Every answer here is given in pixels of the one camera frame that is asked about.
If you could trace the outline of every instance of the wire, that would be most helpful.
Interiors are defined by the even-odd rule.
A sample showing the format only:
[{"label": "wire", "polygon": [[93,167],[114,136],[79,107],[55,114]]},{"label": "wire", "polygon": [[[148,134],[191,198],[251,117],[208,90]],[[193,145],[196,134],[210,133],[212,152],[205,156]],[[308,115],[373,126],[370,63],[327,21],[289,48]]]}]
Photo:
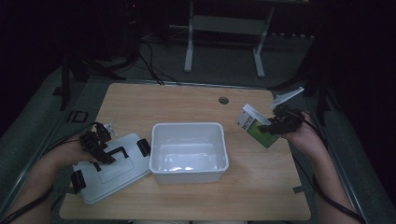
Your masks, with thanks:
[{"label": "wire", "polygon": [[[291,111],[286,111],[286,113],[294,116],[297,119],[300,119],[301,121],[303,121],[304,123],[306,123],[309,127],[311,127],[313,130],[315,130],[315,132],[318,134],[319,138],[321,139],[321,141],[323,142],[323,144],[325,145],[326,149],[327,149],[327,143],[323,137],[323,135],[321,134],[321,132],[308,120],[301,118],[300,116],[296,115],[295,113],[291,112]],[[292,156],[293,159],[297,162],[297,164],[302,168],[304,174],[307,176],[307,179],[309,180],[309,177],[306,173],[306,171],[303,169],[303,166],[297,161],[297,159]],[[345,208],[343,205],[341,205],[340,203],[337,203],[335,201],[333,201],[331,198],[329,198],[329,196],[327,196],[319,187],[318,182],[315,178],[315,175],[313,175],[312,177],[312,182],[309,180],[309,183],[311,184],[311,186],[314,188],[314,190],[318,193],[318,195],[323,198],[328,204],[330,204],[331,206],[335,207],[336,209],[338,209],[339,211],[343,212],[344,214],[346,214],[349,217],[352,217],[356,220],[358,220],[360,223],[366,223],[366,221],[364,220],[363,217],[361,217],[360,215],[358,215],[357,213],[350,211],[349,209]]]},{"label": "wire", "polygon": [[173,80],[174,82],[176,82],[176,84],[177,84],[178,86],[181,86],[181,84],[180,84],[178,81],[176,81],[174,78],[172,78],[172,77],[166,75],[165,73],[161,72],[159,69],[157,69],[157,68],[154,67],[154,65],[152,64],[152,58],[153,58],[153,50],[152,50],[152,47],[151,47],[151,45],[150,45],[148,42],[146,42],[146,41],[144,41],[144,40],[142,40],[142,43],[144,43],[145,45],[147,45],[147,46],[149,47],[149,50],[150,50],[149,63],[143,58],[143,56],[142,56],[140,53],[139,53],[139,57],[140,57],[140,58],[143,60],[143,62],[145,63],[145,65],[146,65],[148,71],[150,72],[151,76],[152,76],[157,82],[159,82],[160,85],[164,85],[163,81],[156,75],[156,73],[155,73],[155,71],[154,71],[154,69],[155,69],[155,70],[157,70],[157,71],[160,73],[161,76],[168,77],[168,78],[170,78],[171,80]]},{"label": "wire", "polygon": [[69,135],[66,135],[66,136],[62,137],[61,139],[59,139],[58,141],[55,141],[51,146],[49,146],[49,147],[41,154],[41,157],[45,156],[45,155],[46,155],[47,153],[49,153],[51,150],[53,150],[54,148],[56,148],[56,147],[58,147],[58,146],[60,146],[60,145],[62,145],[62,144],[65,144],[65,143],[68,143],[68,142],[79,141],[79,140],[70,140],[70,141],[66,141],[66,140],[69,139],[70,137],[72,137],[72,136],[74,136],[74,135],[76,135],[76,134],[82,132],[84,129],[87,129],[88,127],[92,126],[94,123],[95,123],[95,122],[92,122],[92,123],[90,123],[90,124],[84,126],[83,128],[81,128],[81,129],[75,131],[74,133],[71,133],[71,134],[69,134]]},{"label": "wire", "polygon": [[28,212],[32,208],[38,206],[39,204],[43,203],[48,199],[50,194],[52,193],[53,186],[51,186],[41,197],[38,199],[32,201],[31,203],[26,204],[24,207],[18,209],[17,211],[13,212],[10,214],[8,217],[6,217],[4,220],[0,222],[0,224],[8,224],[13,222],[15,219],[23,215],[24,213]]},{"label": "wire", "polygon": [[148,41],[148,42],[151,42],[151,43],[161,43],[161,42],[164,42],[164,40],[166,40],[166,39],[169,39],[169,38],[172,38],[172,37],[175,37],[175,36],[178,36],[178,35],[182,35],[184,33],[187,33],[188,31],[189,31],[189,28],[186,27],[186,28],[183,28],[183,30],[181,30],[181,31],[177,31],[174,34],[170,34],[170,35],[165,36],[164,38],[161,38],[161,39],[159,39],[158,37],[156,38],[156,36],[155,36],[156,34],[151,33],[149,35],[143,36],[142,40]]},{"label": "wire", "polygon": [[323,134],[317,129],[317,127],[315,127],[315,126],[314,126],[311,122],[309,122],[308,120],[301,118],[299,115],[297,115],[297,114],[295,114],[295,113],[293,113],[293,112],[291,112],[291,111],[289,111],[289,110],[287,110],[287,111],[285,111],[285,112],[288,113],[288,114],[290,114],[290,115],[292,115],[292,116],[294,116],[295,118],[301,120],[302,122],[306,123],[309,127],[311,127],[311,128],[315,131],[315,133],[317,133],[317,135],[319,136],[320,140],[323,142],[324,146],[327,148],[327,141],[326,141],[326,139],[323,137]]},{"label": "wire", "polygon": [[151,70],[151,67],[149,66],[149,63],[145,60],[145,58],[143,58],[143,56],[140,53],[139,53],[139,57],[145,63],[145,65],[148,68],[148,71],[151,74],[152,78],[154,78],[154,80],[156,80],[158,82],[158,84],[160,84],[162,86],[165,85],[165,84],[163,84],[163,81],[159,77],[157,77],[157,75],[155,75],[155,73]]},{"label": "wire", "polygon": [[339,211],[343,212],[344,214],[346,214],[349,217],[352,217],[356,220],[358,220],[360,223],[366,223],[366,221],[364,220],[363,217],[359,216],[357,213],[352,212],[351,210],[345,208],[343,205],[336,203],[335,201],[333,201],[331,198],[329,198],[329,196],[327,196],[319,187],[318,181],[315,178],[315,175],[312,176],[312,180],[314,182],[314,188],[316,190],[316,192],[318,193],[318,195],[320,195],[320,197],[322,199],[324,199],[327,203],[329,203],[330,205],[332,205],[333,207],[335,207],[336,209],[338,209]]}]

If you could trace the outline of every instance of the wooden table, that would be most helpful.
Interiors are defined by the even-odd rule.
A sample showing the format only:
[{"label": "wooden table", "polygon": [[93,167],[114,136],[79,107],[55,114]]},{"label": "wooden table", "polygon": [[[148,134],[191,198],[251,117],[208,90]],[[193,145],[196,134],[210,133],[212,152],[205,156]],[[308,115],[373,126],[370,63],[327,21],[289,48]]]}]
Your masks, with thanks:
[{"label": "wooden table", "polygon": [[[227,97],[223,105],[220,97]],[[63,218],[161,220],[306,220],[310,210],[286,140],[266,149],[235,123],[245,104],[272,117],[269,91],[193,86],[112,84],[96,121],[119,136],[151,141],[159,122],[215,121],[222,125],[230,167],[216,183],[159,185],[154,175],[94,205],[66,195]]]}]

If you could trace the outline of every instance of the dark background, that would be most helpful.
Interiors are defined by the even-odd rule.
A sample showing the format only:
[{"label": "dark background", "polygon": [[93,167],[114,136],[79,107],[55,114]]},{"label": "dark background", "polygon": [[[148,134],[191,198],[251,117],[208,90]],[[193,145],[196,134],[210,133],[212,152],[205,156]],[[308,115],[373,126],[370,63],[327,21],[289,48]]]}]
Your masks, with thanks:
[{"label": "dark background", "polygon": [[[267,2],[266,6],[275,4]],[[108,56],[94,4],[98,1],[1,0],[0,134],[18,117],[42,81],[61,65],[69,40],[85,46],[84,39],[90,39],[85,34],[96,34],[91,49],[98,52],[92,55]],[[325,80],[334,90],[395,203],[392,87],[396,61],[392,30],[396,27],[396,8],[374,0],[275,5],[270,33],[316,37],[296,76],[308,78],[310,88],[317,88]],[[168,24],[188,24],[188,1],[151,0],[139,6],[142,23],[159,33],[166,33]],[[227,13],[241,13],[221,1],[218,7],[226,8]],[[317,71],[314,76],[306,75],[310,69]]]}]

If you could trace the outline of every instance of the white plastic container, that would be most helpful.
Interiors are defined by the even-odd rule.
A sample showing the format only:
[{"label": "white plastic container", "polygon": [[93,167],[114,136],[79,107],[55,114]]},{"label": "white plastic container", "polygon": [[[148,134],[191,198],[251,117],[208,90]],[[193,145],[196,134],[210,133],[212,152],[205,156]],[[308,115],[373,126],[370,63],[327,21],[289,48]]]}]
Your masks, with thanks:
[{"label": "white plastic container", "polygon": [[219,123],[158,123],[153,127],[149,169],[159,184],[216,182],[228,166]]}]

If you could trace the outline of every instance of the black mount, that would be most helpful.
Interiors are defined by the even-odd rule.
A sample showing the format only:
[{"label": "black mount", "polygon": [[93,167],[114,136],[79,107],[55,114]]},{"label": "black mount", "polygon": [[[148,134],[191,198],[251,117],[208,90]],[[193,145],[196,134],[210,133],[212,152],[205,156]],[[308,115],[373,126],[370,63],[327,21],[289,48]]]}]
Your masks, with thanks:
[{"label": "black mount", "polygon": [[290,106],[286,104],[277,105],[273,112],[275,116],[268,119],[271,121],[271,124],[258,127],[262,133],[293,133],[300,128],[304,120],[301,110],[291,109]]},{"label": "black mount", "polygon": [[95,122],[96,133],[87,131],[79,137],[83,151],[89,152],[94,158],[103,164],[111,164],[115,159],[104,152],[106,142],[111,140],[110,133],[101,123]]}]

